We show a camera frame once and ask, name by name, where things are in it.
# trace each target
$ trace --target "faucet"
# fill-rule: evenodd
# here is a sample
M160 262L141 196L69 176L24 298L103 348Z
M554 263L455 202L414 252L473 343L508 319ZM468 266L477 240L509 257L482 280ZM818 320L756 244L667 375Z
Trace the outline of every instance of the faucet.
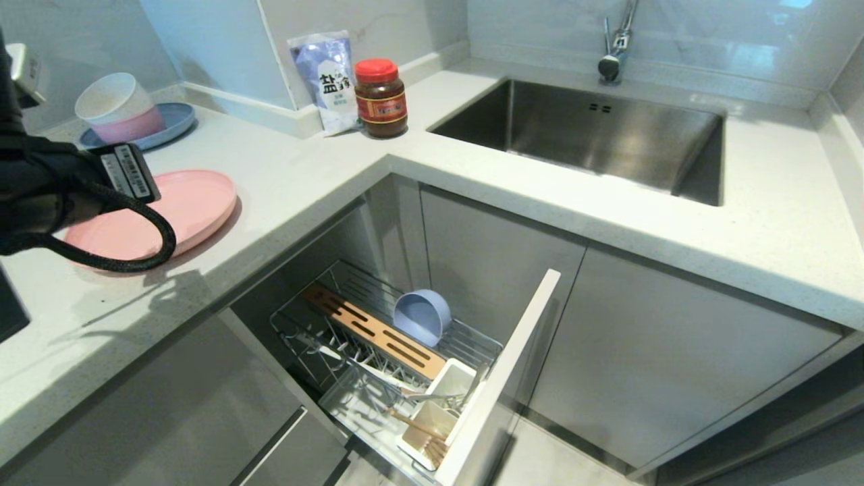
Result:
M609 33L609 17L606 17L604 28L606 32L606 55L600 60L597 69L600 71L600 83L605 86L617 86L621 84L621 68L627 57L627 49L630 47L630 36L633 34L633 16L636 14L636 6L639 0L627 0L627 10L621 27L615 31L614 41Z

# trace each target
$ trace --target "white quartz countertop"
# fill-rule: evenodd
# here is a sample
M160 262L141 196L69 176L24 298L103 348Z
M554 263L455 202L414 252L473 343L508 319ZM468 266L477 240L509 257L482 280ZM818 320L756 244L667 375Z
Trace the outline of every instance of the white quartz countertop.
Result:
M727 114L721 207L426 132L505 76ZM214 169L238 211L152 272L108 276L51 252L0 260L32 323L0 344L0 464L171 331L390 173L864 329L864 252L806 112L469 60L412 86L410 130L298 140L204 108L147 154L154 173Z

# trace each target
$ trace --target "glass jar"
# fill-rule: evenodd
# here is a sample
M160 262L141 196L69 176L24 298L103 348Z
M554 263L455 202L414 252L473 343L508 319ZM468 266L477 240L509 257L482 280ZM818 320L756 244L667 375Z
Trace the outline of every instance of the glass jar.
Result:
M375 138L398 137L408 129L405 84L399 68L389 59L367 59L354 67L360 119Z

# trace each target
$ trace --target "barcode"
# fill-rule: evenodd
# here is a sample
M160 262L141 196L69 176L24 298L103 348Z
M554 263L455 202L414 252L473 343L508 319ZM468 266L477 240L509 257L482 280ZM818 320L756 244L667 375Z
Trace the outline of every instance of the barcode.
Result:
M129 183L126 182L126 177L123 175L123 169L120 168L117 156L114 154L105 154L101 159L102 165L105 166L105 172L108 173L108 178L111 179L111 185L114 186L114 190L132 197L132 188L130 188Z
M129 145L118 146L114 149L114 153L117 154L120 160L120 166L123 168L126 178L129 179L129 184L132 186L132 191L135 192L135 197L140 198L150 195L150 187L148 187L147 182L144 180L141 169L138 167L138 161L132 156Z

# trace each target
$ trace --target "floor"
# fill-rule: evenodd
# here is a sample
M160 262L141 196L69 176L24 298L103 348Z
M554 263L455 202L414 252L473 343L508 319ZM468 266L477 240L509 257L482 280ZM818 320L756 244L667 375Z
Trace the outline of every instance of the floor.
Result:
M637 486L527 420L519 421L513 435L513 448L492 486ZM396 485L357 458L335 486Z

